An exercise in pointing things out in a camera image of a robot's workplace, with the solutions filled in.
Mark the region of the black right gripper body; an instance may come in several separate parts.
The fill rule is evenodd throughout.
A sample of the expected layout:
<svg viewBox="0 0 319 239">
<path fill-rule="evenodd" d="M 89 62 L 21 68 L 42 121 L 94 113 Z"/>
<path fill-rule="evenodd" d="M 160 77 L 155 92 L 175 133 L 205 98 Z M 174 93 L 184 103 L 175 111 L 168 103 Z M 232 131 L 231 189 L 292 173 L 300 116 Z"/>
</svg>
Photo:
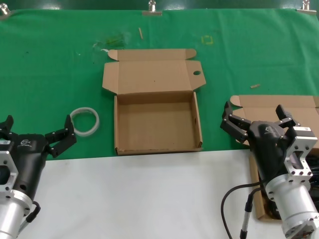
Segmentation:
<svg viewBox="0 0 319 239">
<path fill-rule="evenodd" d="M 287 174 L 284 161 L 289 139 L 284 128 L 276 122 L 254 121 L 248 129 L 248 142 L 263 184 Z"/>
</svg>

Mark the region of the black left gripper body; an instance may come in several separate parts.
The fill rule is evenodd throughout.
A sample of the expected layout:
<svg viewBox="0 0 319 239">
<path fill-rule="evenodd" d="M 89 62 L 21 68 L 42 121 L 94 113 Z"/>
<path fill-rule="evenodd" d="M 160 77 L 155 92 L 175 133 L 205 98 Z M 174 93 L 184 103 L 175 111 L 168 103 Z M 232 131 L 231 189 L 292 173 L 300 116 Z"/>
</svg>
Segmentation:
<svg viewBox="0 0 319 239">
<path fill-rule="evenodd" d="M 9 139 L 13 142 L 10 153 L 18 170 L 13 189 L 34 199 L 48 156 L 48 141 L 41 134 L 11 133 Z"/>
</svg>

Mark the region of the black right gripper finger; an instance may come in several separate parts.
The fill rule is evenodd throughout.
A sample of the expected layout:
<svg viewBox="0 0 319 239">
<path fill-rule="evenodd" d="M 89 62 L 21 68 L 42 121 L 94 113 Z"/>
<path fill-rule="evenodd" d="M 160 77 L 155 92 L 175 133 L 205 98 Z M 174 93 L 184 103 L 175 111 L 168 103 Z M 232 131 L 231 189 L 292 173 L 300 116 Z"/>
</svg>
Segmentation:
<svg viewBox="0 0 319 239">
<path fill-rule="evenodd" d="M 244 143 L 248 139 L 247 131 L 250 125 L 250 120 L 234 115 L 229 101 L 225 103 L 222 114 L 222 123 L 220 125 L 221 129 L 235 138 L 238 142 Z"/>
<path fill-rule="evenodd" d="M 282 105 L 278 105 L 276 107 L 276 114 L 279 119 L 276 124 L 281 128 L 301 126 L 301 124 L 296 121 L 289 112 L 284 110 Z"/>
</svg>

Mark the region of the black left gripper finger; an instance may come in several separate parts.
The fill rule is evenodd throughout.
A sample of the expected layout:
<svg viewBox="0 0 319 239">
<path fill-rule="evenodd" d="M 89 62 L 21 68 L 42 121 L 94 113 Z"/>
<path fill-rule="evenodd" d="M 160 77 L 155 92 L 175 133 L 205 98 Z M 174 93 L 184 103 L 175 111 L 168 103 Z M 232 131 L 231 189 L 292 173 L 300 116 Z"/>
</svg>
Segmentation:
<svg viewBox="0 0 319 239">
<path fill-rule="evenodd" d="M 64 128 L 47 133 L 45 138 L 48 142 L 47 152 L 53 157 L 56 158 L 73 146 L 77 140 L 74 132 L 74 125 L 71 120 L 71 116 L 67 115 Z"/>
<path fill-rule="evenodd" d="M 12 132 L 11 128 L 13 126 L 14 120 L 11 115 L 8 115 L 6 120 L 0 123 L 0 138 L 1 139 L 11 139 Z"/>
</svg>

